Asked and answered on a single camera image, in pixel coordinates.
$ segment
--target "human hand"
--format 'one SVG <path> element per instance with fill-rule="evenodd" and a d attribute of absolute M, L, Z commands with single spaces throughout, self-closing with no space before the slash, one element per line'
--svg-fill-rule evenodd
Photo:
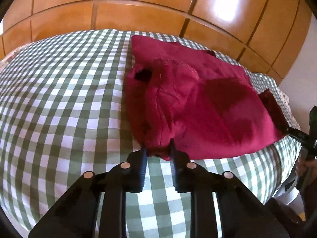
<path fill-rule="evenodd" d="M 317 178 L 317 160 L 306 161 L 299 156 L 296 161 L 296 174 L 302 176 L 308 168 L 313 168 L 312 174 L 307 182 L 307 184 L 310 185 Z"/>

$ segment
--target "checkered bedspread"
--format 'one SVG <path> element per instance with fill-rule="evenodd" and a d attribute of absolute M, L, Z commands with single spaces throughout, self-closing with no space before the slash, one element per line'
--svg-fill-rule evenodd
<path fill-rule="evenodd" d="M 122 99 L 133 35 L 207 49 L 154 33 L 80 31 L 30 45 L 0 73 L 0 205 L 26 229 L 85 171 L 109 171 L 139 149 Z M 271 90 L 292 125 L 275 81 L 245 72 L 257 92 Z M 232 171 L 265 203 L 288 177 L 299 148 L 285 137 L 253 154 L 195 162 L 215 173 Z M 126 227 L 130 238 L 189 237 L 190 194 L 175 192 L 169 162 L 148 158 L 143 192 L 127 194 Z"/>

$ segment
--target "folded red garment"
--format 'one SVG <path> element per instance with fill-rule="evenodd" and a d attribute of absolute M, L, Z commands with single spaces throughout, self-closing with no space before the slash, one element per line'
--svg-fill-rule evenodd
<path fill-rule="evenodd" d="M 216 159 L 253 153 L 284 137 L 265 107 L 287 125 L 274 97 L 266 91 L 264 105 L 242 67 L 144 36 L 132 37 L 132 53 L 126 110 L 149 155 L 168 160 L 171 138 L 191 159 Z"/>

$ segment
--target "green and white gingham fabric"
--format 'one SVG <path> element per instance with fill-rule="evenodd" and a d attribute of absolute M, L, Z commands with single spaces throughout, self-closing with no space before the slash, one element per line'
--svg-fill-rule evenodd
<path fill-rule="evenodd" d="M 133 35 L 207 49 L 154 33 L 80 31 L 33 43 L 0 73 L 0 205 L 26 229 L 85 171 L 109 171 L 139 149 L 122 98 Z M 275 81 L 245 71 L 257 92 L 272 91 L 292 125 Z M 265 203 L 290 174 L 299 148 L 285 137 L 253 154 L 195 162 L 215 173 L 232 171 Z M 129 238 L 189 237 L 190 194 L 175 192 L 169 162 L 148 158 L 143 192 L 127 194 L 126 227 Z"/>

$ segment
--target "person's arm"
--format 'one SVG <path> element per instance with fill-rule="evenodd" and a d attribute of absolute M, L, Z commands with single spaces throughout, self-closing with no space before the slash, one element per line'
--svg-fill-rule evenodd
<path fill-rule="evenodd" d="M 317 208 L 317 160 L 305 161 L 305 159 L 299 156 L 296 163 L 296 174 L 302 176 L 307 168 L 313 168 L 313 172 L 307 188 L 304 193 L 301 193 L 301 197 L 306 219 L 309 219 Z"/>

